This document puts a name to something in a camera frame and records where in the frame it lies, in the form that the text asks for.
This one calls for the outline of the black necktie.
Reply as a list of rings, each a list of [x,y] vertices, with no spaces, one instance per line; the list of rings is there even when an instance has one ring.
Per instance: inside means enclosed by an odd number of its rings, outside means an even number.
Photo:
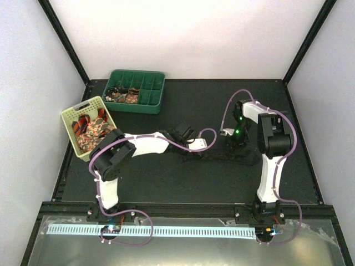
[[[259,163],[260,158],[252,150],[207,150],[208,159],[203,160],[213,162],[234,163],[238,165],[253,166]]]

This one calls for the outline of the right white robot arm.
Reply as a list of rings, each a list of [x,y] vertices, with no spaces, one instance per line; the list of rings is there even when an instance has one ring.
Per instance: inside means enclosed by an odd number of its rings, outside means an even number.
[[[288,112],[271,110],[258,101],[240,100],[232,114],[236,120],[235,128],[223,128],[221,135],[226,137],[229,152],[244,160],[248,155],[241,150],[249,141],[251,123],[257,125],[257,148],[262,156],[262,170],[251,216],[258,223],[266,223],[280,209],[278,190],[286,155],[295,144],[294,129],[287,121]]]

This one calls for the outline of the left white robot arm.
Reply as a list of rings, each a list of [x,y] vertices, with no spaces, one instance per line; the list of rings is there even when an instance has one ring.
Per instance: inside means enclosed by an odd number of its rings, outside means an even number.
[[[193,136],[190,127],[133,135],[114,129],[90,153],[89,171],[97,184],[99,214],[106,221],[119,215],[118,176],[131,158],[147,154],[197,154],[209,148],[205,139]]]

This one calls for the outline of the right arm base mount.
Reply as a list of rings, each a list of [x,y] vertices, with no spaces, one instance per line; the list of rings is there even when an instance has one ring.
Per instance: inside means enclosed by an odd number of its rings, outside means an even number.
[[[270,244],[274,236],[282,233],[286,224],[278,202],[241,204],[235,206],[234,213],[236,223],[254,228],[257,240],[266,244]]]

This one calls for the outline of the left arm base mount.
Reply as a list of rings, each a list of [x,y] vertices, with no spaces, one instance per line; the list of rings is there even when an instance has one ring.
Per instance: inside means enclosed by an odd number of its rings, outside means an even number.
[[[92,204],[87,211],[87,222],[103,225],[100,234],[102,233],[103,238],[107,240],[112,240],[115,238],[115,234],[122,233],[124,226],[133,225],[137,214],[136,211],[129,211],[113,216],[116,212],[121,211],[117,206],[105,211],[109,214],[108,216],[102,213],[98,204]]]

